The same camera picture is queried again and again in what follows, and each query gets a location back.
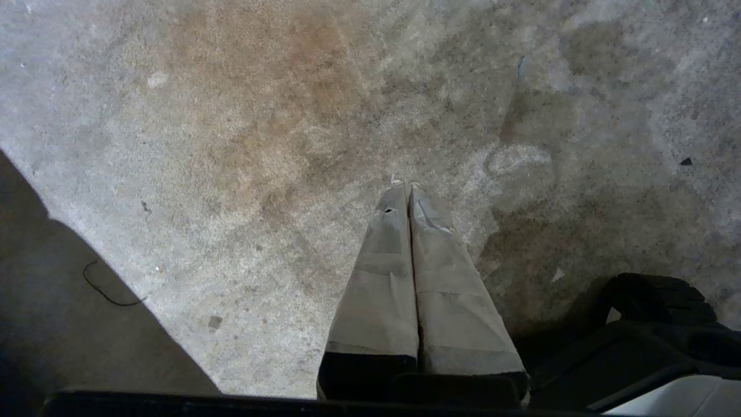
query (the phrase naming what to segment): stain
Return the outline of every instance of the stain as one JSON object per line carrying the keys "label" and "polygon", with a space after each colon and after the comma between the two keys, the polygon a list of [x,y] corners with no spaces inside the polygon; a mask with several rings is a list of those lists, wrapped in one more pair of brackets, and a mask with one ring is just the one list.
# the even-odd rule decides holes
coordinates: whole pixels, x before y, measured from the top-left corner
{"label": "stain", "polygon": [[[499,230],[476,263],[515,335],[564,317],[604,277],[694,268],[697,252],[679,242],[710,227],[701,220],[701,199],[671,179],[650,143],[646,105],[671,89],[674,64],[647,59],[649,52],[623,44],[624,35],[619,24],[596,23],[564,36],[563,56],[574,75],[587,77],[586,89],[567,95],[518,84],[502,121],[503,144],[544,149],[553,163],[548,188],[532,204],[510,210],[494,201]],[[579,103],[586,134],[576,131]],[[489,155],[487,167],[495,157]],[[532,192],[534,179],[520,176],[503,187],[504,195]],[[564,277],[554,283],[559,270]]]}
{"label": "stain", "polygon": [[290,209],[337,165],[348,145],[334,127],[362,96],[339,22],[316,5],[230,0],[164,29],[168,85],[190,95],[179,111],[201,141],[188,180],[214,214]]}
{"label": "stain", "polygon": [[224,318],[219,317],[218,315],[212,315],[208,319],[208,327],[212,330],[217,330],[222,325],[222,321],[224,321]]}
{"label": "stain", "polygon": [[597,94],[630,93],[647,101],[672,86],[676,65],[651,50],[626,45],[634,31],[618,22],[597,22],[580,27],[561,39],[561,51],[574,75],[588,76]]}
{"label": "stain", "polygon": [[[548,202],[511,214],[495,210],[500,230],[488,238],[479,264],[499,264],[485,283],[499,294],[495,303],[508,328],[519,334],[563,317],[594,279],[621,272],[684,276],[694,271],[702,256],[697,246],[718,246],[709,239],[685,240],[705,235],[711,226],[703,220],[703,207],[676,181],[671,187],[604,188],[557,221],[549,220],[553,207]],[[558,269],[566,278],[552,283]]]}

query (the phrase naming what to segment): oil stain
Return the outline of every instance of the oil stain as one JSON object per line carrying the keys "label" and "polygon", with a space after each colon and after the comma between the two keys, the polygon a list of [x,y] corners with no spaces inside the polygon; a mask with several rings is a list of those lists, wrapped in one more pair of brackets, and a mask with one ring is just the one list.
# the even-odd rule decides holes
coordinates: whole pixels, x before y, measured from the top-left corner
{"label": "oil stain", "polygon": [[[555,173],[548,196],[537,203],[491,208],[499,230],[479,254],[479,270],[498,266],[484,279],[515,335],[562,318],[594,280],[694,267],[696,252],[679,242],[710,226],[702,222],[700,198],[668,176],[649,140],[645,104],[671,87],[673,65],[666,59],[646,65],[646,53],[624,45],[624,34],[618,24],[597,23],[566,36],[563,56],[575,75],[588,77],[587,89],[559,95],[518,85],[502,123],[505,144],[548,150]],[[574,138],[577,100],[591,103],[582,115],[591,124]],[[571,176],[562,179],[561,170]],[[672,264],[676,259],[685,263]],[[564,277],[554,283],[559,271]]]}

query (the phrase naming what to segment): wire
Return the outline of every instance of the wire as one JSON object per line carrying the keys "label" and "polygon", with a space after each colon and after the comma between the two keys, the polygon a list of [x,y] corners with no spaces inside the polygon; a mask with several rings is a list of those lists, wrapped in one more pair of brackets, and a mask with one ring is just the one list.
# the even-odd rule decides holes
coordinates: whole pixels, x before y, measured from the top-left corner
{"label": "wire", "polygon": [[131,306],[135,306],[136,304],[141,304],[141,303],[144,302],[144,300],[147,299],[146,297],[144,297],[141,300],[135,301],[133,303],[119,303],[118,301],[113,300],[111,297],[108,297],[108,295],[106,293],[104,293],[103,290],[100,289],[99,286],[97,286],[96,284],[94,284],[87,277],[87,269],[90,268],[92,265],[95,265],[96,263],[98,263],[98,260],[97,259],[94,260],[93,262],[90,262],[89,264],[85,265],[85,267],[82,270],[82,277],[85,279],[85,282],[87,282],[88,285],[92,286],[94,290],[96,290],[100,295],[102,295],[103,298],[106,299],[106,301],[108,301],[111,304],[115,304],[115,305],[117,305],[119,307],[131,307]]}

